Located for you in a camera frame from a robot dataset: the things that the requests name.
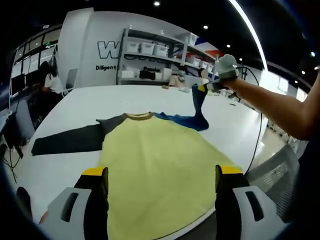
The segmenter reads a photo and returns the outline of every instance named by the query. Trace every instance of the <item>dark gray sleeve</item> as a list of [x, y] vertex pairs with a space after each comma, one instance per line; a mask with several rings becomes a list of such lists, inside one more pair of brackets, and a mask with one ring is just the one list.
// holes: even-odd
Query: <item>dark gray sleeve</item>
[[99, 151], [104, 139], [105, 134], [100, 124], [89, 125], [38, 138], [31, 152], [36, 156]]

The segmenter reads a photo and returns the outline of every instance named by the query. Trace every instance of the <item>ceiling light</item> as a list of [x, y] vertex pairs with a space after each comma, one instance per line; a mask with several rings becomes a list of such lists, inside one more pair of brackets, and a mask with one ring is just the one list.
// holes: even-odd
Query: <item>ceiling light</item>
[[155, 5], [156, 7], [159, 7], [160, 6], [160, 1], [154, 1], [153, 5]]
[[248, 27], [248, 29], [251, 32], [251, 35], [253, 36], [253, 39], [255, 41], [255, 44], [259, 50], [262, 62], [263, 62], [263, 67], [264, 70], [268, 71], [268, 66], [267, 66], [267, 60], [264, 54], [264, 51], [262, 49], [261, 43], [259, 41], [258, 35], [254, 29], [254, 26], [252, 25], [252, 23], [250, 22], [249, 18], [247, 17], [246, 13], [243, 11], [243, 9], [241, 8], [241, 6], [239, 5], [239, 3], [236, 0], [229, 0], [229, 2], [233, 5], [233, 7], [237, 10], [237, 12], [240, 14], [240, 16], [242, 17], [243, 21], [245, 22], [246, 26]]

